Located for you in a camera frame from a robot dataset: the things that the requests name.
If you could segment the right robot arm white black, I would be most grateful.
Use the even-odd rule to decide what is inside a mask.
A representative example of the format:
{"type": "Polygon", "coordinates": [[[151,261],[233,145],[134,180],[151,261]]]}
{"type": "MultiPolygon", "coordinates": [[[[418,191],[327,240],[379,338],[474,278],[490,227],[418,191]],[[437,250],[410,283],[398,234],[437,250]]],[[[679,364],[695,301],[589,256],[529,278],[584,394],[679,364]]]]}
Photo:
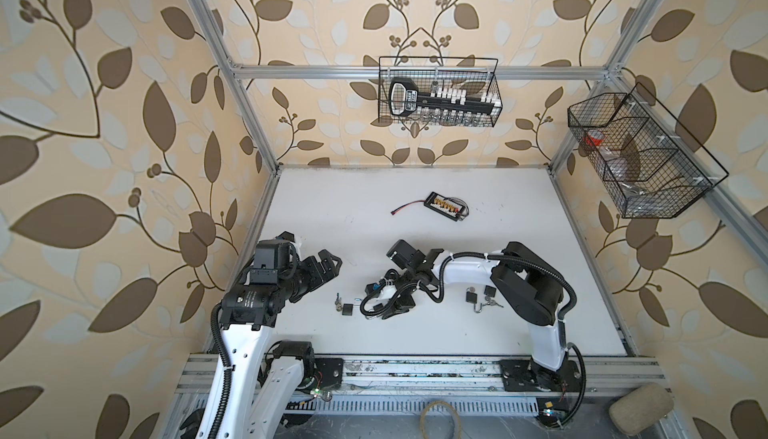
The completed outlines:
{"type": "Polygon", "coordinates": [[[434,303],[445,299],[450,284],[481,286],[491,292],[487,306],[500,295],[528,324],[531,359],[500,363],[504,387],[518,386],[552,392],[575,392],[585,385],[583,358],[569,354],[576,347],[566,340],[565,318],[577,295],[563,275],[520,242],[496,252],[423,253],[404,240],[387,252],[395,264],[384,277],[366,286],[360,312],[382,320],[404,314],[414,306],[413,294],[424,292],[434,303]]]}

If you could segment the black padlock right open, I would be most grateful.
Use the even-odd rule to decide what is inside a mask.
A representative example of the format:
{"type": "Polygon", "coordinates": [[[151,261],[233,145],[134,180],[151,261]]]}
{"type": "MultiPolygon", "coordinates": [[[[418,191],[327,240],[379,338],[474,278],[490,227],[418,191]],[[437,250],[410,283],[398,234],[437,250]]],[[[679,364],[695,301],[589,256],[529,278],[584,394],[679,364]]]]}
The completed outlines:
{"type": "Polygon", "coordinates": [[[469,287],[465,292],[465,301],[473,306],[475,313],[482,311],[482,304],[478,301],[478,295],[474,287],[469,287]]]}

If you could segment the beige foam roll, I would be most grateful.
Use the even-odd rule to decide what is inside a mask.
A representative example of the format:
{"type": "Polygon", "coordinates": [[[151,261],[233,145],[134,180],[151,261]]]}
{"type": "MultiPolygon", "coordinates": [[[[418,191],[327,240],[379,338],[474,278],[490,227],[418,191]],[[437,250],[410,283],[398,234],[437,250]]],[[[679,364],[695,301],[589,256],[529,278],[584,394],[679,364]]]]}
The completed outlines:
{"type": "Polygon", "coordinates": [[[661,385],[648,383],[618,399],[609,409],[614,426],[625,435],[638,435],[674,408],[673,396],[661,385]]]}

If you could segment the aluminium frame post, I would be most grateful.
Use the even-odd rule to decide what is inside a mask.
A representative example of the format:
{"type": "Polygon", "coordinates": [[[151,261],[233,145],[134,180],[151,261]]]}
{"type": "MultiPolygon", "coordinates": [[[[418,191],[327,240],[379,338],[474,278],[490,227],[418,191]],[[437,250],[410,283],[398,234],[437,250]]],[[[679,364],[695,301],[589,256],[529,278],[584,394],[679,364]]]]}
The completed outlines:
{"type": "Polygon", "coordinates": [[[205,0],[187,0],[194,17],[206,39],[208,48],[223,74],[224,83],[228,86],[234,101],[241,112],[246,129],[252,136],[255,145],[262,153],[263,162],[272,176],[279,175],[279,165],[270,147],[267,136],[261,127],[254,107],[242,83],[235,76],[234,63],[229,57],[224,40],[218,30],[212,12],[205,0]]]}
{"type": "Polygon", "coordinates": [[[558,62],[546,65],[543,70],[552,79],[579,80],[586,84],[588,96],[593,97],[606,91],[610,84],[621,76],[621,69],[628,63],[635,46],[641,41],[641,35],[664,0],[633,0],[627,10],[619,15],[616,42],[601,64],[585,66],[587,42],[594,35],[598,20],[607,10],[620,0],[590,0],[590,7],[585,17],[581,18],[582,40],[579,44],[577,60],[569,67],[558,62]]]}

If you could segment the red item in basket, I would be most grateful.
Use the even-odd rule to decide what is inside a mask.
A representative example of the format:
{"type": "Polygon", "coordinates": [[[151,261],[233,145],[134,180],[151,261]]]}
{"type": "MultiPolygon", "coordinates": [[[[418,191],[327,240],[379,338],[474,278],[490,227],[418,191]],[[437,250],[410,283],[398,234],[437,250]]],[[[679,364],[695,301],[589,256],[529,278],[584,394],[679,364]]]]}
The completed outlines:
{"type": "Polygon", "coordinates": [[[599,129],[589,129],[585,133],[584,143],[587,147],[599,148],[605,140],[604,133],[599,129]]]}

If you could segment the black padlock with key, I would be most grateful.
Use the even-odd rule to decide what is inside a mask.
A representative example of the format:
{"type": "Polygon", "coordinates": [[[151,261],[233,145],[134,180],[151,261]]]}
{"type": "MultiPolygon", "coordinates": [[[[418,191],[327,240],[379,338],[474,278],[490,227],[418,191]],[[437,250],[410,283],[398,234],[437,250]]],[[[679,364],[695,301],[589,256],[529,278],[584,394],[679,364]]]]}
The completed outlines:
{"type": "Polygon", "coordinates": [[[339,294],[336,294],[334,301],[335,309],[342,316],[352,316],[354,312],[354,305],[352,303],[344,303],[339,294]]]}

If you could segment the aluminium frame post left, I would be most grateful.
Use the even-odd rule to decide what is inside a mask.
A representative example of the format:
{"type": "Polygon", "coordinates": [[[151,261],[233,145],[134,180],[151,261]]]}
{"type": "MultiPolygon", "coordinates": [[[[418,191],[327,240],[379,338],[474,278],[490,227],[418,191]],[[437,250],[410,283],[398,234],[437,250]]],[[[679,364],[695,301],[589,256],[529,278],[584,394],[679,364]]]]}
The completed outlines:
{"type": "Polygon", "coordinates": [[[224,83],[228,86],[234,101],[241,112],[246,129],[252,136],[255,145],[262,153],[263,162],[272,176],[279,175],[279,165],[270,147],[267,136],[261,127],[254,107],[242,83],[235,76],[234,63],[229,57],[224,40],[218,30],[212,12],[205,0],[187,0],[194,17],[206,39],[208,48],[223,74],[224,83]]]}

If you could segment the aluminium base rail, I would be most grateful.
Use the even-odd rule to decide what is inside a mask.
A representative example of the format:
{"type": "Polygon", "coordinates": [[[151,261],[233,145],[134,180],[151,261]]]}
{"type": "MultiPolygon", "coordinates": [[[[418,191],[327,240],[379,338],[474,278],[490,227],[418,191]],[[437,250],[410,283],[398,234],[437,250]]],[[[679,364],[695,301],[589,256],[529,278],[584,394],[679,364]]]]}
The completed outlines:
{"type": "MultiPolygon", "coordinates": [[[[212,384],[217,356],[192,354],[183,369],[170,406],[169,421],[179,425],[202,409],[212,384]]],[[[572,359],[565,386],[543,389],[523,380],[528,360],[502,356],[320,355],[320,397],[297,391],[286,414],[418,415],[428,403],[442,400],[460,416],[534,417],[565,412],[579,392],[580,373],[572,359]]],[[[587,356],[586,393],[590,400],[617,399],[645,384],[671,393],[657,361],[641,357],[587,356]]]]}

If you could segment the black tool set in basket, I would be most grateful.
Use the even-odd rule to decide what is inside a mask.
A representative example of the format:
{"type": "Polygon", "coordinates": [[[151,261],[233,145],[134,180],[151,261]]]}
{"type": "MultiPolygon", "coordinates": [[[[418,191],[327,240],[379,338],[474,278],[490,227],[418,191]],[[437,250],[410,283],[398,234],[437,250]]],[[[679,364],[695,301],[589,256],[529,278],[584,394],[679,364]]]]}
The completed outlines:
{"type": "Polygon", "coordinates": [[[441,89],[437,92],[420,92],[416,84],[407,78],[391,81],[386,95],[390,114],[408,117],[413,113],[456,111],[457,113],[494,116],[501,112],[502,102],[493,94],[485,93],[480,99],[471,98],[462,89],[441,89]]]}

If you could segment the black charging board yellow connectors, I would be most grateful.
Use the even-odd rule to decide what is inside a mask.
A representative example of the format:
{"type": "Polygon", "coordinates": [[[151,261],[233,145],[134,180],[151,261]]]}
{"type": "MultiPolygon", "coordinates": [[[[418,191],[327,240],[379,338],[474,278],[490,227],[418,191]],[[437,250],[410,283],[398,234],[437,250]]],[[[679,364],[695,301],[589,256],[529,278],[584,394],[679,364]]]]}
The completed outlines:
{"type": "Polygon", "coordinates": [[[469,216],[469,206],[461,199],[432,192],[424,201],[424,206],[454,222],[463,221],[469,216]]]}

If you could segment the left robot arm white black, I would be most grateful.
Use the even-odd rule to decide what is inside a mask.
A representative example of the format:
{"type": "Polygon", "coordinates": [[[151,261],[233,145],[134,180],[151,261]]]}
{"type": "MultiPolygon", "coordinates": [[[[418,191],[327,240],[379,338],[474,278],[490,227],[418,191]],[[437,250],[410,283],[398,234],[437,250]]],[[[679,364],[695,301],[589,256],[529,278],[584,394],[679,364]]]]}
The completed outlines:
{"type": "Polygon", "coordinates": [[[308,341],[274,340],[287,304],[339,276],[343,261],[326,249],[301,257],[284,232],[259,242],[215,305],[210,327],[218,362],[208,400],[188,438],[271,438],[296,393],[328,401],[340,371],[322,372],[308,341]]]}

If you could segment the aluminium frame post right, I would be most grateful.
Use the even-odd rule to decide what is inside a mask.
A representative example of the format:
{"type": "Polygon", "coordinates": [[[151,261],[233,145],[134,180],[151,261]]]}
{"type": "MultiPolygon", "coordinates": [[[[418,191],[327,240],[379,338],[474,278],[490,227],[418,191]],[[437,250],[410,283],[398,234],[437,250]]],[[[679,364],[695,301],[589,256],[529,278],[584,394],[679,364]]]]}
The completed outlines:
{"type": "Polygon", "coordinates": [[[616,42],[601,64],[585,66],[587,42],[594,35],[598,20],[607,10],[620,0],[590,0],[590,7],[585,17],[581,18],[582,40],[579,44],[577,60],[569,67],[558,62],[546,65],[543,70],[552,79],[579,80],[586,84],[588,96],[593,97],[606,91],[610,84],[621,76],[621,69],[628,63],[635,46],[641,41],[641,35],[664,0],[633,0],[627,10],[619,15],[616,42]]]}

